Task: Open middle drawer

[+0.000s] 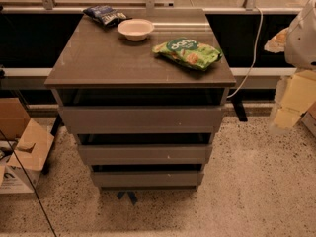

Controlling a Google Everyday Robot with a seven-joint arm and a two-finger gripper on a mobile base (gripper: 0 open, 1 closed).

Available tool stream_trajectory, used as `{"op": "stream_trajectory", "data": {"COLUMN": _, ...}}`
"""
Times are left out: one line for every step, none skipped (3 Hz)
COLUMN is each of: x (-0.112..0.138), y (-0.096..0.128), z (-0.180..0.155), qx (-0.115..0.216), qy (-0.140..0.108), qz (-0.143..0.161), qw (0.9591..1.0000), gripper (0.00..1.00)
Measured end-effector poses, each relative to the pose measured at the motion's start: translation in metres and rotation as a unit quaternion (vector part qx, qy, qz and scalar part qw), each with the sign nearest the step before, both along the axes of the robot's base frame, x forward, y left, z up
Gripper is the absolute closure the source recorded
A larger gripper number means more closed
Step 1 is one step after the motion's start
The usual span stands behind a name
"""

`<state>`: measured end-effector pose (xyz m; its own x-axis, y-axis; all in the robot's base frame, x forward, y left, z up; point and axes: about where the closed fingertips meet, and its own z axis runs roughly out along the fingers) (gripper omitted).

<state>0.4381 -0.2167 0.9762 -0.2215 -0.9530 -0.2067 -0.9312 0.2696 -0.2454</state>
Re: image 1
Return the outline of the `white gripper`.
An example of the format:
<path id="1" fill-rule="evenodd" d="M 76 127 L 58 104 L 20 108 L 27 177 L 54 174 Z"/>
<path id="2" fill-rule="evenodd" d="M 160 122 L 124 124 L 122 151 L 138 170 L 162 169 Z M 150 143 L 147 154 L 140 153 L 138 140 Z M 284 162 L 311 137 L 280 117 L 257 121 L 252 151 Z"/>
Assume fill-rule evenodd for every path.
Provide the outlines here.
<path id="1" fill-rule="evenodd" d="M 272 53 L 284 52 L 288 28 L 282 29 L 264 45 Z M 285 134 L 300 121 L 303 114 L 316 102 L 316 72 L 300 70 L 282 77 L 276 85 L 275 103 L 270 119 L 272 134 Z"/>

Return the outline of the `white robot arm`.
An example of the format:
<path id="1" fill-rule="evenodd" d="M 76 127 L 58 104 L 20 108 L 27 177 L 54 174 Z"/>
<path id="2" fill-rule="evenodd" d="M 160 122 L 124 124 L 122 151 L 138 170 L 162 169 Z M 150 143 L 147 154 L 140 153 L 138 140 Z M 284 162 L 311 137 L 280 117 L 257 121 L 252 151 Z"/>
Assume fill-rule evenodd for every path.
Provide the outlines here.
<path id="1" fill-rule="evenodd" d="M 287 28 L 267 41 L 264 50 L 283 52 L 285 61 L 296 68 L 278 81 L 270 115 L 270 132 L 285 134 L 316 102 L 316 0 L 309 0 Z"/>

